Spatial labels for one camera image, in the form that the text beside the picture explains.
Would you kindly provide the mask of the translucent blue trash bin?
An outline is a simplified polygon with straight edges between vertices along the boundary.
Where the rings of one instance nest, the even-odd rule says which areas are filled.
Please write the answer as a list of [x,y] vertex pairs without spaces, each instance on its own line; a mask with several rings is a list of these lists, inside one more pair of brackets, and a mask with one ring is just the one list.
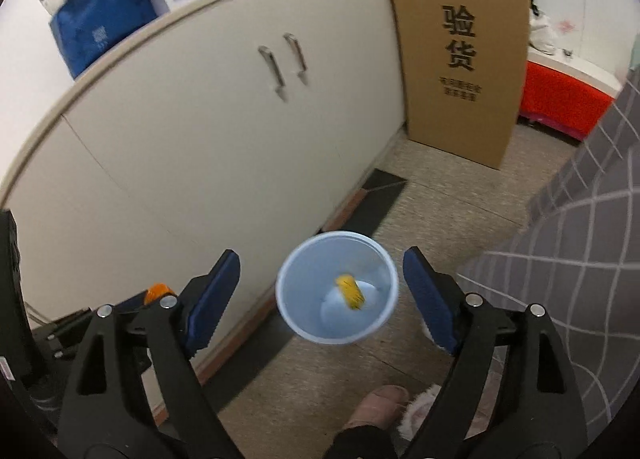
[[[366,303],[349,309],[335,279],[355,277]],[[297,247],[280,268],[279,312],[296,335],[323,345],[346,345],[373,335],[390,319],[399,297],[398,272],[390,254],[369,237],[329,231]]]

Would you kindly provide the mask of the brown cardboard box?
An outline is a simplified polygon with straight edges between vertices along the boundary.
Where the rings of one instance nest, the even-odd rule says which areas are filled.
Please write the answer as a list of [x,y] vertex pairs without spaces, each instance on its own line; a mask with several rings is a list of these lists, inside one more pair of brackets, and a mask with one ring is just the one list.
[[497,168],[520,109],[529,0],[393,0],[415,142]]

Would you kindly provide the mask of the red storage box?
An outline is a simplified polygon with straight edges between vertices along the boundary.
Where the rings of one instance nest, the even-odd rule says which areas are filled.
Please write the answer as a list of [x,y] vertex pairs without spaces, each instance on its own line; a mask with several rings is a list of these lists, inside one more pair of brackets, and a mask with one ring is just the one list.
[[588,83],[529,61],[520,115],[582,141],[613,101],[613,97]]

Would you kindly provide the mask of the yellow wrapper trash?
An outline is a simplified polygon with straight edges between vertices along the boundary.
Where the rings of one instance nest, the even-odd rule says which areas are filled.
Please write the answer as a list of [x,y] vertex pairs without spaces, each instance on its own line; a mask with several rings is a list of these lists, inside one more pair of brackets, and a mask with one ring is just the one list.
[[366,303],[366,298],[359,288],[355,277],[347,274],[338,276],[335,279],[335,284],[346,306],[352,311],[360,311],[364,303]]

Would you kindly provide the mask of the white low cabinet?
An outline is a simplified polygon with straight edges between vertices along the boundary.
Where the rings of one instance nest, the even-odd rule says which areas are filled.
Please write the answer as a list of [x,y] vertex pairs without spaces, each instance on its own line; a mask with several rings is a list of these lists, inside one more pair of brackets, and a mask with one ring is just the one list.
[[239,286],[193,361],[209,379],[268,309],[288,253],[337,216],[404,121],[392,0],[196,0],[164,15],[81,75],[4,174],[29,326],[157,283],[180,291],[233,250]]

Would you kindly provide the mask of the grey checked bed sheet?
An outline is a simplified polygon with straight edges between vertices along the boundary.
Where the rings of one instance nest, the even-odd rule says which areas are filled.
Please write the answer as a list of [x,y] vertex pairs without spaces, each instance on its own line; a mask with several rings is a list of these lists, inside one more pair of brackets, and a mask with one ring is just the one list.
[[528,226],[463,264],[465,291],[544,305],[573,365],[590,439],[639,380],[639,72],[528,205]]

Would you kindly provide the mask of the pink slipper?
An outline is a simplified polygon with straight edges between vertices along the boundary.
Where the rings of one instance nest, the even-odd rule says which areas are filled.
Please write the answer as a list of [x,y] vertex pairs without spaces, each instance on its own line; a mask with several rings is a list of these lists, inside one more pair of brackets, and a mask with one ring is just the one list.
[[370,392],[356,407],[343,429],[377,427],[388,430],[406,411],[409,392],[399,385],[383,385]]

